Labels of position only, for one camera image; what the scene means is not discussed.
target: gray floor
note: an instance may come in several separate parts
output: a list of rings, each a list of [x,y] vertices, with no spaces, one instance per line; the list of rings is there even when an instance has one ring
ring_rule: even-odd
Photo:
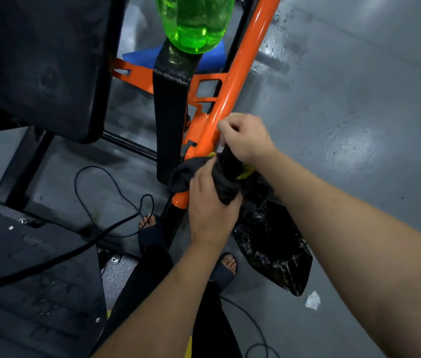
[[[235,14],[227,41],[237,22]],[[163,40],[154,0],[132,0],[120,54]],[[286,154],[421,231],[421,0],[282,0],[234,110],[260,115]],[[107,128],[155,147],[152,99],[115,81]],[[21,133],[0,132],[0,176]],[[87,164],[106,166],[133,200],[150,191],[162,209],[167,192],[154,178],[153,163],[105,142],[82,146],[59,138],[28,208],[85,225],[72,179]],[[129,212],[99,173],[82,180],[82,191],[102,225]],[[120,232],[133,228],[130,223]],[[173,258],[188,241],[184,221]],[[136,252],[134,240],[124,244]],[[314,311],[305,308],[305,296],[258,275],[229,245],[240,256],[240,270],[226,295],[249,310],[282,357],[382,356],[317,261],[306,290],[321,297]],[[243,350],[259,341],[241,312],[224,309]]]

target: black seat pad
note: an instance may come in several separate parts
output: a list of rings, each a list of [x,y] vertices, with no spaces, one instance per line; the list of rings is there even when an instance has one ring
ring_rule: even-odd
[[[0,107],[82,143],[103,131],[125,0],[0,0]]]

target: black pants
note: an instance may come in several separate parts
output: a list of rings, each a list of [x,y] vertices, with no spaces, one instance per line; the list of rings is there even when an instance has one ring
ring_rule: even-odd
[[[96,349],[148,297],[172,269],[172,260],[161,246],[149,246],[114,305]],[[232,328],[222,311],[219,287],[208,283],[192,333],[192,358],[242,358]]]

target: green plastic bottle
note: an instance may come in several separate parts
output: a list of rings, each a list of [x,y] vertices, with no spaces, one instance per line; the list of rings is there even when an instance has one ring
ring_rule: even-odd
[[[191,54],[202,54],[217,46],[234,7],[234,0],[156,0],[156,3],[169,40]]]

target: black slipper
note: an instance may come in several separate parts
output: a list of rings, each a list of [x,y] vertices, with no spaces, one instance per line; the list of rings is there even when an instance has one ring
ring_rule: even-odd
[[[235,259],[235,262],[237,263],[235,275],[237,275],[238,262],[232,253],[222,253],[214,266],[212,274],[210,275],[210,280],[219,286],[221,292],[224,291],[224,289],[228,287],[235,278],[234,273],[230,271],[227,266],[222,264],[222,260],[224,260],[227,255],[231,255]]]
[[[164,240],[164,234],[162,233],[161,223],[159,218],[155,217],[155,225],[144,227],[137,233],[137,242],[139,243],[139,251],[141,254],[144,249],[151,245],[158,245],[164,247],[167,251],[166,242]]]

